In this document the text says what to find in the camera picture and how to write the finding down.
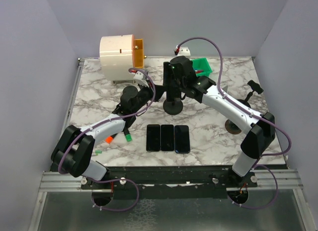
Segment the orange drawer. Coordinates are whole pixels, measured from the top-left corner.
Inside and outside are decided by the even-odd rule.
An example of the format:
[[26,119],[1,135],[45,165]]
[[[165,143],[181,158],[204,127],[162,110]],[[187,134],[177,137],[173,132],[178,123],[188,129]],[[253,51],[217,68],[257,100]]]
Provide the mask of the orange drawer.
[[143,39],[133,40],[133,66],[135,68],[144,68],[144,42]]

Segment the green plastic bin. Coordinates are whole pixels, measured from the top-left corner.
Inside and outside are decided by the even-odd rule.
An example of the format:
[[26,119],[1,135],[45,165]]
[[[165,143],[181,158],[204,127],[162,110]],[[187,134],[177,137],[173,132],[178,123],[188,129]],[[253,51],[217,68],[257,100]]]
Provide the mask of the green plastic bin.
[[197,77],[200,77],[200,76],[209,77],[209,75],[213,72],[206,58],[193,59],[192,66],[194,70],[204,70],[203,73],[196,74]]

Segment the orange highlighter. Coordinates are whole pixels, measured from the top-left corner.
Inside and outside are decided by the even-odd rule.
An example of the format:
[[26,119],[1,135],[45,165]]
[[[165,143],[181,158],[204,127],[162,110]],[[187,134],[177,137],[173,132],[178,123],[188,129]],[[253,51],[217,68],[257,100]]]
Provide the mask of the orange highlighter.
[[105,139],[105,142],[108,143],[108,144],[111,144],[116,136],[117,136],[117,134],[114,134],[114,135],[111,135],[111,136],[107,137]]

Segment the black phone stand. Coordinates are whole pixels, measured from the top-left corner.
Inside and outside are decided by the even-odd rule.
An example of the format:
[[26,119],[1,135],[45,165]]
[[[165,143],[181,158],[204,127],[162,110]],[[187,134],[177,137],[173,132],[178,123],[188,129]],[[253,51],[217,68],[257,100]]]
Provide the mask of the black phone stand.
[[264,92],[264,89],[260,86],[260,84],[256,83],[253,80],[250,80],[247,84],[250,86],[251,91],[247,94],[245,99],[238,99],[238,101],[250,108],[251,105],[248,101],[253,96],[254,92],[256,92],[257,94],[262,94]]
[[177,115],[183,110],[183,102],[180,98],[166,98],[163,102],[163,109],[169,115]]

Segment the black phone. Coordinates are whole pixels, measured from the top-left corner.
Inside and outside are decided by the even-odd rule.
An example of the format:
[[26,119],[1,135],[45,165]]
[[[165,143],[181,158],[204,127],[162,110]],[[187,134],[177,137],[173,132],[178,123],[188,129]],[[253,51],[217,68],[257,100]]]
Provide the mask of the black phone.
[[147,125],[146,150],[148,152],[160,151],[160,125]]

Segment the white cylindrical drawer box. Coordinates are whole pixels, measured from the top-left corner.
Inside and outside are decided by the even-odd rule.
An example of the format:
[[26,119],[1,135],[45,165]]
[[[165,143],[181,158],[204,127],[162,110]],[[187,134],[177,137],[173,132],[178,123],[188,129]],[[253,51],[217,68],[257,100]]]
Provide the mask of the white cylindrical drawer box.
[[99,45],[101,71],[108,81],[132,80],[134,35],[103,36]]

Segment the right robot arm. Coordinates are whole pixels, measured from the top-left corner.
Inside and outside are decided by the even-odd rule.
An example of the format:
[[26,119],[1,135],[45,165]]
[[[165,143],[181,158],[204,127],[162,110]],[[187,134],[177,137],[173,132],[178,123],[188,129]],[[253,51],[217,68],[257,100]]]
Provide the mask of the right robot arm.
[[182,111],[181,95],[184,93],[220,112],[245,133],[246,137],[240,145],[242,153],[228,174],[232,186],[239,187],[245,183],[246,174],[275,139],[275,117],[269,112],[261,114],[229,96],[207,76],[198,77],[193,62],[185,56],[164,62],[163,88],[166,92],[163,109],[167,114],[177,115]]

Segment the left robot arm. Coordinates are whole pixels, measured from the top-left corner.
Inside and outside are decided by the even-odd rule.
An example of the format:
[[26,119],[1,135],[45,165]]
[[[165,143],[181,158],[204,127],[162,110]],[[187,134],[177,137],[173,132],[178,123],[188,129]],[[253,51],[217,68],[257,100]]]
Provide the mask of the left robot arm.
[[110,181],[107,168],[91,159],[94,146],[129,128],[135,122],[137,113],[145,111],[141,108],[158,101],[166,91],[163,85],[140,86],[140,90],[130,85],[124,88],[120,103],[105,119],[82,128],[68,126],[51,155],[58,172],[73,177],[85,176],[92,179],[96,187],[107,187]]

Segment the round wooden base stand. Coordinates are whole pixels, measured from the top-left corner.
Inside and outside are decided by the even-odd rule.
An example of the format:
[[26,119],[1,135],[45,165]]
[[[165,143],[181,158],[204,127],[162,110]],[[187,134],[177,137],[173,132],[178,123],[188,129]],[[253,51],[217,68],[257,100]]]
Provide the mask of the round wooden base stand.
[[230,134],[237,135],[241,133],[241,129],[229,119],[225,122],[225,129]]

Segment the green highlighter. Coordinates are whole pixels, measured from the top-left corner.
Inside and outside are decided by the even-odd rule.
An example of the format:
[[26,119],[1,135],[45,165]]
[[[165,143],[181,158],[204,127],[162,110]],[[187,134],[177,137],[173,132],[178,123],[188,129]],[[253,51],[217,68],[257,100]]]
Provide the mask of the green highlighter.
[[125,135],[125,139],[127,142],[131,142],[132,141],[132,137],[130,132],[124,131],[124,135]]

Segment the black mounting rail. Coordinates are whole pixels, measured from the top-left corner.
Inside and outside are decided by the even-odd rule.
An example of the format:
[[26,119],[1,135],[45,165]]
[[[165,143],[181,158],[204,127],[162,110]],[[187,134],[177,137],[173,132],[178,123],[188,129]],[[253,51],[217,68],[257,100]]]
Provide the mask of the black mounting rail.
[[182,199],[221,198],[227,191],[237,191],[242,187],[257,186],[248,172],[243,178],[232,172],[229,165],[211,166],[136,166],[111,167],[101,184],[88,180],[82,185],[84,191],[93,192],[94,197],[112,197],[116,200],[140,199]]

